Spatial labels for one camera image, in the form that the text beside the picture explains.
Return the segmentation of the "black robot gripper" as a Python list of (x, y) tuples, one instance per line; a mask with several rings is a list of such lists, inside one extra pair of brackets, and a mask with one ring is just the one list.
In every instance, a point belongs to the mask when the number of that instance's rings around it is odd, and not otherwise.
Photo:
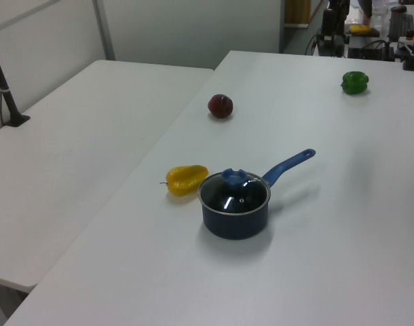
[(321, 33), (332, 34), (335, 25), (335, 34), (343, 35), (345, 19), (350, 11), (350, 0), (330, 0), (328, 8), (323, 11)]

